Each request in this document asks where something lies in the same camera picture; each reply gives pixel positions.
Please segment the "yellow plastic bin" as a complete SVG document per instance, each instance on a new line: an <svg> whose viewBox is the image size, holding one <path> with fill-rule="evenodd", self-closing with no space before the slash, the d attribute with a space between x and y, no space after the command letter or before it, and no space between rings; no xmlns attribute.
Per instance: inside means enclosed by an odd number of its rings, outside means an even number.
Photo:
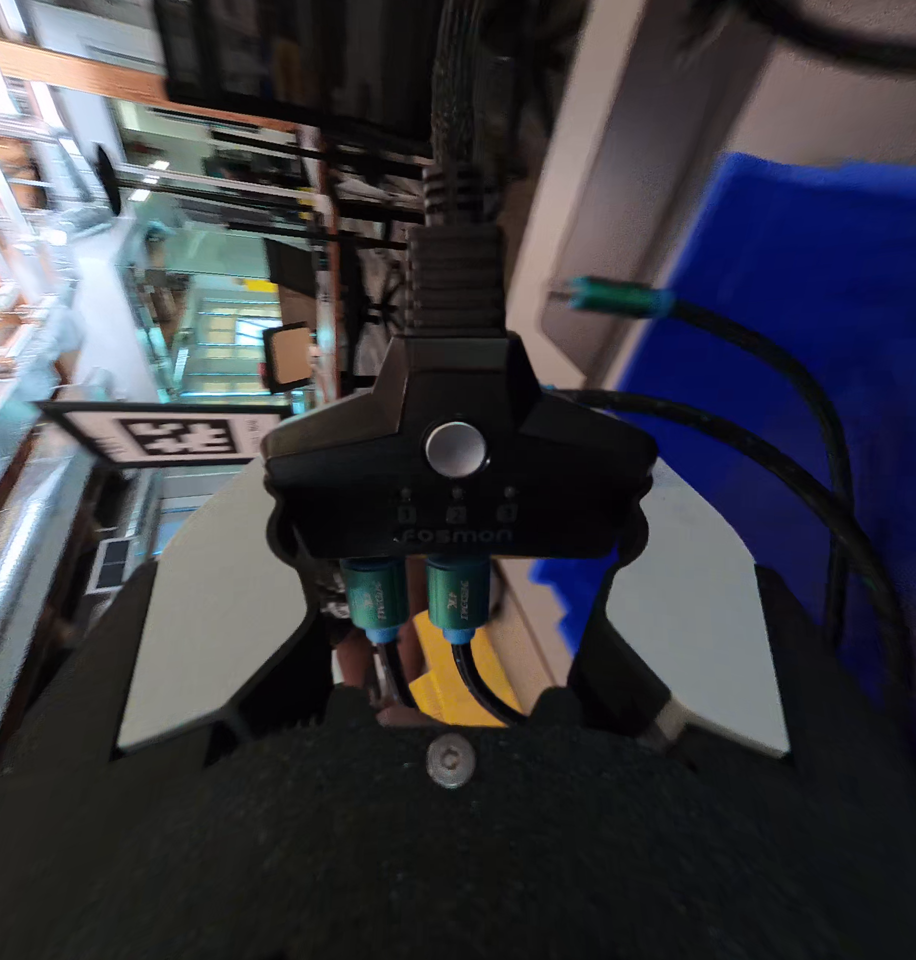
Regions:
<svg viewBox="0 0 916 960"><path fill-rule="evenodd" d="M425 660L424 673L409 683L416 707L447 726L502 727L467 689L453 659L452 645L431 624L428 613L420 613L415 624Z"/></svg>

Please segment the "blue plastic bin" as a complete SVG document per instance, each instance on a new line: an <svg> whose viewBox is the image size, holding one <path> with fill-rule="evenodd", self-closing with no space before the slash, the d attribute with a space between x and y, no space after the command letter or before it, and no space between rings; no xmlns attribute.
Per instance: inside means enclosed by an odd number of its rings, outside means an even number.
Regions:
<svg viewBox="0 0 916 960"><path fill-rule="evenodd" d="M916 167L723 161L667 285L755 330L805 366L843 424L855 516L901 600L916 665ZM750 430L828 483L805 403L728 342L665 318L606 384L703 409ZM822 621L829 534L776 477L739 453L648 416L661 456L736 529L752 556ZM606 559L540 560L529 578L560 602L574 653ZM916 760L915 698L909 739Z"/></svg>

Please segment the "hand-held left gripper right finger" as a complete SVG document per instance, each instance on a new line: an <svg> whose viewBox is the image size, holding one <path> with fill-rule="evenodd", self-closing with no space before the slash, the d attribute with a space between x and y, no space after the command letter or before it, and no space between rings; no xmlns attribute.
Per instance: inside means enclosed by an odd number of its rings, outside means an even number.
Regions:
<svg viewBox="0 0 916 960"><path fill-rule="evenodd" d="M659 751L698 730L781 759L788 728L753 556L670 466L652 479L575 656L584 718Z"/></svg>

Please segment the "black hdmi switch with cable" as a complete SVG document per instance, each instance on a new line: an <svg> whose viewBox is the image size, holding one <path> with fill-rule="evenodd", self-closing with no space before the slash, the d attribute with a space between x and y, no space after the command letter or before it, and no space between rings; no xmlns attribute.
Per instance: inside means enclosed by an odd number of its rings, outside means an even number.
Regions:
<svg viewBox="0 0 916 960"><path fill-rule="evenodd" d="M262 441L272 553L597 558L652 484L654 438L545 390L507 330L504 241L474 163L483 2L444 2L431 74L424 225L406 245L403 328L368 390Z"/></svg>

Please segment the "black round disc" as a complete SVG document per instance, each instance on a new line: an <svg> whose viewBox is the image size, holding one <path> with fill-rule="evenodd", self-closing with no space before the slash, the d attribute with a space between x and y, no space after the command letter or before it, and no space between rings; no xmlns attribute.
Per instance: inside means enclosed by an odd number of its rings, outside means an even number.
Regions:
<svg viewBox="0 0 916 960"><path fill-rule="evenodd" d="M115 215L120 215L126 204L136 206L158 197L189 217L240 233L315 234L329 221L317 196L297 188L229 175L184 173L163 161L149 166L117 164L102 146L95 149L92 170Z"/></svg>

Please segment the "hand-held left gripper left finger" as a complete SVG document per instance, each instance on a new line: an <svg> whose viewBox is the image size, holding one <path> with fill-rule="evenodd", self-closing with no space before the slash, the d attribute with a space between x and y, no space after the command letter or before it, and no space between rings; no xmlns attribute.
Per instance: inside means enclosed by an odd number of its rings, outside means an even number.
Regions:
<svg viewBox="0 0 916 960"><path fill-rule="evenodd" d="M275 506L263 487L223 487L158 555L122 754L214 722L250 738L324 713L332 654L299 572L268 543Z"/></svg>

